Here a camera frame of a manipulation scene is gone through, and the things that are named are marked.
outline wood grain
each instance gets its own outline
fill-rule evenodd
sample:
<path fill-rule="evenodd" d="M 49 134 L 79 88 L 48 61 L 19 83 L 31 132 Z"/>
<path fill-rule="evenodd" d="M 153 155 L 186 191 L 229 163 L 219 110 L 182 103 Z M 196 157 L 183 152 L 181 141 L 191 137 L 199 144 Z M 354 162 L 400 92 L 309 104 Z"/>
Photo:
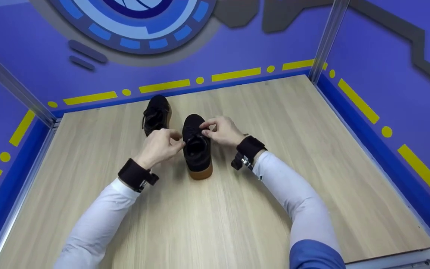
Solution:
<path fill-rule="evenodd" d="M 304 76 L 169 97 L 188 114 L 230 116 L 304 176 L 327 204 L 345 262 L 430 247 L 430 238 Z M 139 151 L 148 101 L 65 114 L 0 255 L 0 268 L 50 268 L 79 216 Z M 213 147 L 214 172 L 183 155 L 138 198 L 101 268 L 287 268 L 290 220 L 263 184 Z"/>

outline blue sleeve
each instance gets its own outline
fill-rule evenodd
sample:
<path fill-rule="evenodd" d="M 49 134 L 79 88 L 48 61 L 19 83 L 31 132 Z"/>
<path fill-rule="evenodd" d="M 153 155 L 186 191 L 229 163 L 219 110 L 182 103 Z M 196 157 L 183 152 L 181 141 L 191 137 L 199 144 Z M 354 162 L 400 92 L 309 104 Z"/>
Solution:
<path fill-rule="evenodd" d="M 290 269 L 346 268 L 341 255 L 328 245 L 315 240 L 296 242 L 290 250 Z"/>

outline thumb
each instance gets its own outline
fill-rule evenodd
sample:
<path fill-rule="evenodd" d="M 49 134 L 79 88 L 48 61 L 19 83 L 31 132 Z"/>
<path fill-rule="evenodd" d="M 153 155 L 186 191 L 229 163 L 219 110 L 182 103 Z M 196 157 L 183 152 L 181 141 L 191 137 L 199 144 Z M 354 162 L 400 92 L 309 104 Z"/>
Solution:
<path fill-rule="evenodd" d="M 172 155 L 177 154 L 181 149 L 183 149 L 185 146 L 185 142 L 182 140 L 177 141 L 176 143 L 172 144 L 170 146 L 170 152 Z"/>
<path fill-rule="evenodd" d="M 202 130 L 202 135 L 208 138 L 213 138 L 215 136 L 215 132 L 212 132 L 210 130 Z"/>

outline blue baseboard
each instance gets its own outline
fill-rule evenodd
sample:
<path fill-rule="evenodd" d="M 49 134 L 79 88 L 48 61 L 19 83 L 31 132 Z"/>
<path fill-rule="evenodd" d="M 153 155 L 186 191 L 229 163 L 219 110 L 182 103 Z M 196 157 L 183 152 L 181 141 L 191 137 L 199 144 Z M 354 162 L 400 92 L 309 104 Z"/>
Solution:
<path fill-rule="evenodd" d="M 324 74 L 318 87 L 430 228 L 430 194 Z"/>
<path fill-rule="evenodd" d="M 237 81 L 226 82 L 226 83 L 221 83 L 221 84 L 217 84 L 217 85 L 193 87 L 190 89 L 176 90 L 174 92 L 167 92 L 167 93 L 154 92 L 152 94 L 147 94 L 144 96 L 138 96 L 138 97 L 133 97 L 133 98 L 128 98 L 128 99 L 120 99 L 120 100 L 111 101 L 111 102 L 103 102 L 103 103 L 98 103 L 98 104 L 89 104 L 89 105 L 85 105 L 85 106 L 62 109 L 62 110 L 58 110 L 58 111 L 53 111 L 53 114 L 59 118 L 59 117 L 62 117 L 64 115 L 64 113 L 68 113 L 68 112 L 74 112 L 74 111 L 80 111 L 80 110 L 86 110 L 86 109 L 94 109 L 94 108 L 101 108 L 101 107 L 106 107 L 106 106 L 120 105 L 120 104 L 133 103 L 133 102 L 140 102 L 140 101 L 148 100 L 157 94 L 162 94 L 163 96 L 169 97 L 169 96 L 186 94 L 186 93 L 203 92 L 205 90 L 219 89 L 221 87 L 231 87 L 231 86 L 235 86 L 235 85 L 242 85 L 242 84 L 260 82 L 260 81 L 265 81 L 265 80 L 275 80 L 277 78 L 292 77 L 294 75 L 308 75 L 308 73 L 309 73 L 309 69 L 305 69 L 305 70 L 287 72 L 287 73 L 278 74 L 278 75 L 267 75 L 264 77 L 247 78 L 246 80 L 237 80 Z"/>
<path fill-rule="evenodd" d="M 3 184 L 0 186 L 0 230 L 21 191 L 48 131 L 49 128 L 42 121 L 36 120 L 31 132 L 27 135 L 26 142 L 22 145 L 21 150 L 4 178 Z"/>

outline metal frame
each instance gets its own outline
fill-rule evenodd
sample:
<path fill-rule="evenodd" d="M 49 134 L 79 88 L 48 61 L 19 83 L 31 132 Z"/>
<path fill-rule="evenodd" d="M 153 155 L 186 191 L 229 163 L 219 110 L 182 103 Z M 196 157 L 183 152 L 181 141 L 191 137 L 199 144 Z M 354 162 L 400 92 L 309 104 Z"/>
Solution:
<path fill-rule="evenodd" d="M 380 169 L 380 171 L 384 174 L 386 179 L 391 183 L 394 187 L 398 195 L 404 201 L 406 206 L 413 212 L 416 218 L 423 225 L 424 230 L 430 236 L 430 228 L 425 224 L 425 222 L 420 218 L 417 212 L 413 209 L 412 206 L 409 206 L 409 202 L 403 196 L 403 194 L 396 188 L 393 182 L 390 181 L 389 177 L 384 173 L 381 169 L 380 165 L 374 160 L 372 155 L 367 151 L 367 149 L 362 145 L 357 136 L 353 133 L 351 128 L 346 124 L 343 118 L 338 114 L 336 109 L 334 109 L 333 105 L 328 101 L 328 99 L 324 96 L 321 90 L 316 86 L 318 83 L 319 77 L 323 70 L 324 63 L 328 58 L 329 52 L 335 40 L 336 34 L 339 30 L 343 17 L 345 15 L 346 10 L 348 9 L 350 0 L 334 0 L 333 6 L 330 11 L 330 15 L 328 17 L 328 21 L 326 23 L 324 33 L 321 37 L 320 44 L 318 46 L 318 50 L 316 52 L 315 60 L 312 66 L 312 69 L 309 71 L 308 78 L 315 85 L 318 92 L 322 95 L 331 109 L 336 113 L 338 118 L 343 122 L 345 127 L 350 131 L 351 135 L 355 138 L 358 144 L 363 148 L 365 153 L 372 159 L 373 163 Z M 19 99 L 24 105 L 26 105 L 29 109 L 33 110 L 34 113 L 51 129 L 44 140 L 44 143 L 36 157 L 36 160 L 32 164 L 31 170 L 26 177 L 24 185 L 22 186 L 21 191 L 19 192 L 18 197 L 16 198 L 15 203 L 12 206 L 10 214 L 3 225 L 3 228 L 0 231 L 0 254 L 3 249 L 4 244 L 6 243 L 7 238 L 12 230 L 12 227 L 16 221 L 16 218 L 19 214 L 19 211 L 24 204 L 24 201 L 29 194 L 32 184 L 34 183 L 35 177 L 41 167 L 42 161 L 48 152 L 50 144 L 54 138 L 55 132 L 58 129 L 61 118 L 56 119 L 56 117 L 41 103 L 39 102 L 34 95 L 29 92 L 29 90 L 22 85 L 1 63 L 0 63 L 0 83 L 11 92 L 17 99 Z M 360 262 L 354 262 L 346 265 L 348 269 L 404 269 L 404 268 L 419 268 L 419 269 L 430 269 L 430 248 L 423 249 L 418 251 L 411 251 L 406 253 L 400 253 L 396 255 L 390 255 L 386 257 L 379 257 L 370 260 L 364 260 Z"/>
<path fill-rule="evenodd" d="M 338 33 L 345 12 L 348 9 L 349 1 L 350 0 L 334 0 L 333 2 L 333 7 L 331 8 L 318 50 L 316 51 L 313 66 L 308 74 L 309 80 L 311 80 L 314 85 L 318 83 L 321 72 L 323 71 L 323 65 L 326 63 L 331 46 L 333 46 L 334 38 Z"/>
<path fill-rule="evenodd" d="M 26 197 L 29 194 L 29 191 L 31 189 L 32 184 L 34 183 L 34 179 L 36 179 L 36 175 L 39 171 L 39 168 L 41 167 L 41 164 L 43 163 L 44 157 L 46 156 L 46 153 L 49 149 L 49 146 L 51 145 L 51 142 L 53 141 L 54 135 L 57 131 L 57 126 L 52 127 L 49 130 L 49 133 L 46 136 L 46 139 L 44 140 L 44 143 L 39 150 L 39 153 L 36 157 L 36 160 L 34 160 L 34 163 L 31 166 L 31 170 L 29 170 L 29 173 L 26 177 L 26 180 L 24 181 L 24 185 L 21 188 L 21 191 L 18 194 L 18 197 L 16 198 L 16 201 L 14 202 L 11 211 L 9 215 L 7 216 L 6 221 L 4 222 L 3 227 L 0 231 L 0 253 L 3 249 L 4 244 L 6 243 L 7 237 L 9 236 L 12 227 L 16 221 L 16 218 L 19 214 L 19 211 L 22 208 L 22 205 L 24 204 L 24 201 L 26 200 Z"/>
<path fill-rule="evenodd" d="M 11 92 L 19 101 L 31 109 L 38 118 L 48 127 L 52 127 L 56 117 L 29 92 L 1 63 L 0 63 L 0 83 Z"/>

